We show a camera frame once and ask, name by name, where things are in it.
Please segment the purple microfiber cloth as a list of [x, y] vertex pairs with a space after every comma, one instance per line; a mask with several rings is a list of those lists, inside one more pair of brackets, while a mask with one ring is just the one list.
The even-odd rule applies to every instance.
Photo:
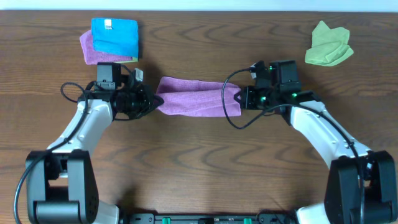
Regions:
[[190, 117], [241, 116], [240, 105], [234, 100], [239, 91], [240, 87], [231, 83], [162, 77], [156, 95], [164, 104], [158, 110], [166, 115]]

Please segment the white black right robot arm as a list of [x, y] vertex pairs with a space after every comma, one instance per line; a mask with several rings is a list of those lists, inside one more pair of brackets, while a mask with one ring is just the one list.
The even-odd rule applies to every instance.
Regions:
[[303, 90], [293, 60], [248, 69], [254, 84], [234, 95], [244, 110], [275, 112], [317, 150], [329, 168], [325, 198], [295, 212], [297, 223], [392, 223], [397, 221], [393, 157], [372, 151], [350, 135], [318, 95]]

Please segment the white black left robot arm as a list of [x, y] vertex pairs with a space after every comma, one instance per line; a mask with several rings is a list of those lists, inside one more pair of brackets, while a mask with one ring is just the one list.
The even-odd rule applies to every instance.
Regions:
[[128, 223], [117, 205], [100, 200], [91, 157], [118, 114], [140, 119], [164, 101], [142, 70], [120, 63], [98, 63], [96, 80], [78, 89], [75, 115], [46, 150], [27, 156], [16, 193], [26, 185], [31, 223]]

